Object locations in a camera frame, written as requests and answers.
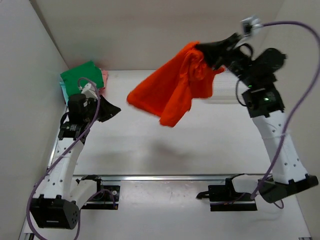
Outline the orange t-shirt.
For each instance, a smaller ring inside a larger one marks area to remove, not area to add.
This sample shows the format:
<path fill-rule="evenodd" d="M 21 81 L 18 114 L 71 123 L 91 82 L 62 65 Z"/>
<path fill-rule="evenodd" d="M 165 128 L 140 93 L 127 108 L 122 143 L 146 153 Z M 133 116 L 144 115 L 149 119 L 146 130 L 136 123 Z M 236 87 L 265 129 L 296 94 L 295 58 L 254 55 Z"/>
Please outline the orange t-shirt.
<path fill-rule="evenodd" d="M 128 94 L 127 103 L 159 117 L 162 126 L 173 128 L 190 111 L 193 99 L 212 97 L 214 78 L 225 68 L 209 67 L 196 44 L 188 43 L 138 84 Z"/>

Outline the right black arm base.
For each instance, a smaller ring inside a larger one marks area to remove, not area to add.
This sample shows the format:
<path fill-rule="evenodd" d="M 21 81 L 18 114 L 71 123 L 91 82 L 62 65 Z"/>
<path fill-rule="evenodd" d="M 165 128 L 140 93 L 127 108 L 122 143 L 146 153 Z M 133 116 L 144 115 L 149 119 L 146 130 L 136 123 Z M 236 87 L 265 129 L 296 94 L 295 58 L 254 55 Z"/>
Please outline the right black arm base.
<path fill-rule="evenodd" d="M 225 179 L 224 185 L 209 185 L 207 191 L 199 192 L 197 200 L 209 199 L 211 212 L 253 212 L 257 211 L 256 201 L 249 193 L 238 193 L 232 180 L 243 174 L 236 174 Z"/>

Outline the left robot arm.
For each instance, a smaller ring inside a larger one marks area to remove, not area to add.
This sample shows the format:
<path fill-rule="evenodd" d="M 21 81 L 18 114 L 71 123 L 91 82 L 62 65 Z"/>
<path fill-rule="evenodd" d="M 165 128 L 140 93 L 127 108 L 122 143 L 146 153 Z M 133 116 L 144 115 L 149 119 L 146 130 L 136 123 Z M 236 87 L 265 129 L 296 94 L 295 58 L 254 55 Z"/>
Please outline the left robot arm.
<path fill-rule="evenodd" d="M 88 97 L 83 93 L 70 96 L 67 109 L 60 119 L 54 167 L 46 173 L 30 201 L 29 210 L 39 228 L 74 229 L 82 206 L 91 197 L 101 198 L 105 192 L 97 176 L 84 177 L 72 186 L 73 174 L 90 124 L 103 123 L 121 109 L 102 95 Z"/>

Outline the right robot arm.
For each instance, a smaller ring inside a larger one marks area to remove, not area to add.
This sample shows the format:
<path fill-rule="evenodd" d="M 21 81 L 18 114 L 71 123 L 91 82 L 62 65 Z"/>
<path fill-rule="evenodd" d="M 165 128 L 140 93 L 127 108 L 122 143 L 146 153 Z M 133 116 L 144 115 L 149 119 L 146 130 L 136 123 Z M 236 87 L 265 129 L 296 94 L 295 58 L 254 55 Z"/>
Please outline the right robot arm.
<path fill-rule="evenodd" d="M 242 52 L 242 47 L 246 47 L 250 55 Z M 318 178 L 303 166 L 287 131 L 285 106 L 274 84 L 275 72 L 283 67 L 286 55 L 268 48 L 253 59 L 252 46 L 240 43 L 237 33 L 225 40 L 198 43 L 195 48 L 203 53 L 210 67 L 226 67 L 247 87 L 242 93 L 243 105 L 261 135 L 272 168 L 262 178 L 241 174 L 230 179 L 224 187 L 226 198 L 236 200 L 246 193 L 252 198 L 260 195 L 274 204 L 317 186 Z"/>

